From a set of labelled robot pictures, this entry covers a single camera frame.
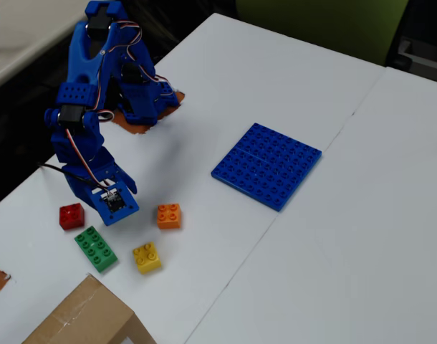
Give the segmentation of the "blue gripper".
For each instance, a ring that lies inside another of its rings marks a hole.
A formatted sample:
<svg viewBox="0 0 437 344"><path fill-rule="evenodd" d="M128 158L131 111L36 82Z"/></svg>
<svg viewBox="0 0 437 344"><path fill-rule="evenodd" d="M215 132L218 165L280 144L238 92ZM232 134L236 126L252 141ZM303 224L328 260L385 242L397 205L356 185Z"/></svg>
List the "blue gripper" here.
<svg viewBox="0 0 437 344"><path fill-rule="evenodd" d="M91 177L81 161L78 163L68 163L62 167L66 173L65 178L72 190L72 193L94 210L99 211L91 199L91 193L97 189L102 189L97 185L97 180L103 187L107 188L121 180L132 194L138 192L135 181L115 163L113 157L106 148L101 148L95 157L87 163L92 171L94 178Z"/></svg>

